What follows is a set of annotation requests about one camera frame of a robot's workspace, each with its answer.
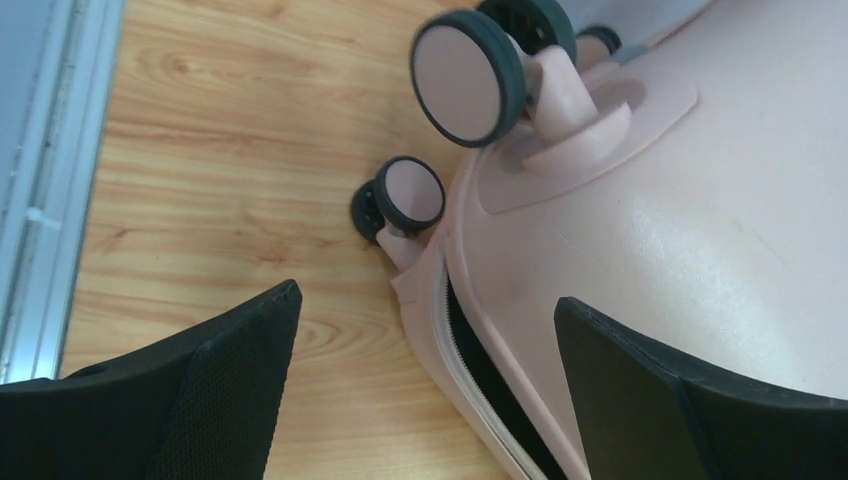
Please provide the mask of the pink suitcase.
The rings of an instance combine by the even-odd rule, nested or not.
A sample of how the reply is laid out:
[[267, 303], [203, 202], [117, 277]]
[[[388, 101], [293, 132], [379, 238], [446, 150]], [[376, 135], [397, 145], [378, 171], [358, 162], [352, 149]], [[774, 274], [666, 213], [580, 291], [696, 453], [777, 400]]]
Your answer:
[[425, 370], [515, 479], [591, 476], [554, 313], [576, 298], [718, 367], [847, 404], [847, 5], [483, 1], [415, 33], [469, 149], [351, 201]]

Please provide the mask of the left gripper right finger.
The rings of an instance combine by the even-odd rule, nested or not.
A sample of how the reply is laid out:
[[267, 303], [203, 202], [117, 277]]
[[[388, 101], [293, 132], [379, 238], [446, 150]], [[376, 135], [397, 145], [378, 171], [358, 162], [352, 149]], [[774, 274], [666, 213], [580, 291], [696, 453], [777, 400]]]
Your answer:
[[843, 479], [847, 404], [718, 367], [559, 300], [554, 324], [595, 479]]

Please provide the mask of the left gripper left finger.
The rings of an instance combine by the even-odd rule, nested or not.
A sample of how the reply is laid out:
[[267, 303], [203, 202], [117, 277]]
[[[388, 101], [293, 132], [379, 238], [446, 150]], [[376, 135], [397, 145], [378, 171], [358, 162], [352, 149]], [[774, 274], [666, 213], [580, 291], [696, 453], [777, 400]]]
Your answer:
[[65, 378], [1, 388], [5, 479], [260, 479], [302, 294], [292, 280]]

